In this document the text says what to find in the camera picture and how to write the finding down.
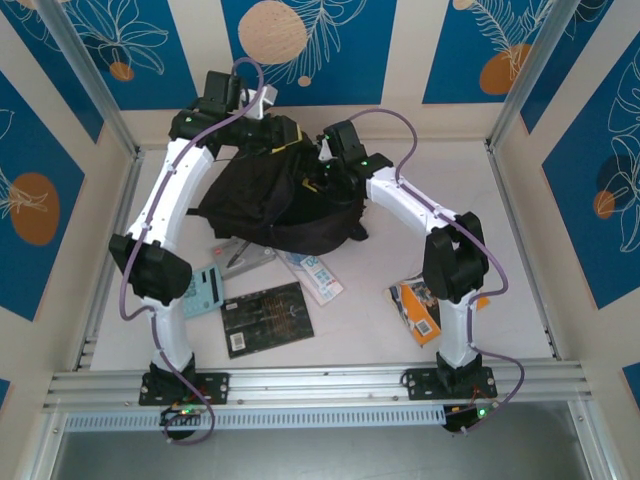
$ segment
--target barcode label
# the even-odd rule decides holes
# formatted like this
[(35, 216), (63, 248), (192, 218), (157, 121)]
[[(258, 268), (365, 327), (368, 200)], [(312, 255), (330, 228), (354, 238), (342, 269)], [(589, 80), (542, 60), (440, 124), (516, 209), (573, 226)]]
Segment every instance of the barcode label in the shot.
[(244, 334), (242, 332), (230, 335), (229, 340), (231, 340), (231, 350), (234, 352), (244, 350), (246, 348), (246, 345), (244, 344)]
[(418, 329), (418, 332), (420, 332), (420, 335), (422, 335), (423, 337), (431, 333), (431, 327), (424, 319), (416, 323), (416, 328)]

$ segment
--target mounting plate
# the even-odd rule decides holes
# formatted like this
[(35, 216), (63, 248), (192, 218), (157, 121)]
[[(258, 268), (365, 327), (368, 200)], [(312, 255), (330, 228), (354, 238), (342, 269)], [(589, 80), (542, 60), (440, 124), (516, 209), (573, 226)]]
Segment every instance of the mounting plate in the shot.
[(409, 392), (409, 400), (458, 400), (472, 399), (477, 387), (488, 398), (495, 398), (498, 389), (489, 367), (481, 367), (477, 373), (465, 378), (464, 384), (449, 392), (438, 378), (437, 368), (410, 368), (403, 378)]
[[(206, 392), (207, 398), (211, 405), (226, 405), (227, 393), (229, 392), (229, 374), (228, 373), (196, 373), (196, 381), (194, 386), (201, 392)], [(176, 400), (175, 397), (165, 398), (160, 392), (154, 391), (151, 382), (151, 373), (145, 373), (142, 376), (142, 387), (140, 387), (140, 397), (138, 403), (141, 406), (169, 406)], [(202, 402), (198, 398), (189, 400), (192, 405), (201, 405)]]

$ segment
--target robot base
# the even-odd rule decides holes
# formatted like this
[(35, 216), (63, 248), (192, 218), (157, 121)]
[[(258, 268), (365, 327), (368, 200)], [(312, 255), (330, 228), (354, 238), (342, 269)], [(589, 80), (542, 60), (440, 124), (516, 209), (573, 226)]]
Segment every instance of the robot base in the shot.
[(403, 375), (409, 400), (460, 400), (475, 397), (476, 389), (485, 398), (498, 395), (493, 371), (482, 366), (482, 356), (464, 367), (449, 366), (437, 354), (437, 368), (410, 368)]
[[(195, 356), (181, 372), (212, 405), (226, 405), (229, 391), (228, 373), (196, 373)], [(173, 373), (150, 365), (149, 372), (142, 376), (141, 406), (170, 406), (181, 404), (201, 405), (202, 402)]]

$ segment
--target orange box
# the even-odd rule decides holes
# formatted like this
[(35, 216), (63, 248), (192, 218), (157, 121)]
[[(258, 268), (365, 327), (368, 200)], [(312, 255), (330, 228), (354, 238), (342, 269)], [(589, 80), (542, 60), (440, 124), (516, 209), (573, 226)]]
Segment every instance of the orange box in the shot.
[[(398, 315), (421, 347), (440, 335), (438, 299), (424, 284), (422, 275), (392, 285), (385, 290), (385, 296), (396, 307)], [(488, 303), (487, 299), (480, 299), (478, 309)]]

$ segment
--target orange circle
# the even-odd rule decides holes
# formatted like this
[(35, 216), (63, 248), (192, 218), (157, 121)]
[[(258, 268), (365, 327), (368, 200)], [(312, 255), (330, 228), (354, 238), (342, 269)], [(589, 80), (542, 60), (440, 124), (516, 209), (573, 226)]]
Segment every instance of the orange circle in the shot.
[(116, 80), (120, 80), (121, 82), (130, 82), (133, 80), (133, 69), (122, 62), (113, 62), (109, 66), (109, 72)]
[(613, 197), (613, 193), (607, 192), (606, 190), (598, 192), (593, 201), (593, 209), (596, 211), (596, 215), (603, 220), (613, 215), (616, 209), (616, 200)]
[(307, 46), (302, 18), (285, 3), (256, 3), (238, 23), (238, 38), (247, 55), (264, 65), (277, 65), (296, 58)]
[[(9, 198), (14, 202), (11, 223), (20, 238), (36, 246), (53, 240), (60, 220), (60, 201), (51, 180), (40, 173), (24, 173), (11, 185)], [(29, 199), (35, 206), (29, 205)]]
[[(488, 95), (509, 93), (517, 73), (520, 72), (530, 50), (531, 45), (516, 45), (511, 47), (509, 51), (500, 52), (489, 60), (480, 74), (480, 88), (482, 91)], [(513, 75), (511, 70), (512, 58), (515, 60), (516, 75)]]

